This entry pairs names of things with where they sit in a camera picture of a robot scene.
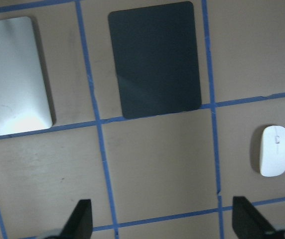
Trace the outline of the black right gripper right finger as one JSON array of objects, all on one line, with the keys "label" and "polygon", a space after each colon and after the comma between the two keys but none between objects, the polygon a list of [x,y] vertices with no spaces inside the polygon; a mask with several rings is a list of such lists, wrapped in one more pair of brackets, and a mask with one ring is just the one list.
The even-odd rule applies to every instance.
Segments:
[{"label": "black right gripper right finger", "polygon": [[244,196],[234,196],[232,228],[239,239],[276,239],[277,230]]}]

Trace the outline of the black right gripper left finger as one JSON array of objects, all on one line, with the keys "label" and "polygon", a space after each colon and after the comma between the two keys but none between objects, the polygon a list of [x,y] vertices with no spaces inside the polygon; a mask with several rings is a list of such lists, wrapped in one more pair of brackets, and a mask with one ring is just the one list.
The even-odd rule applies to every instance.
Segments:
[{"label": "black right gripper left finger", "polygon": [[90,239],[93,232],[92,204],[90,199],[79,200],[60,233],[63,239]]}]

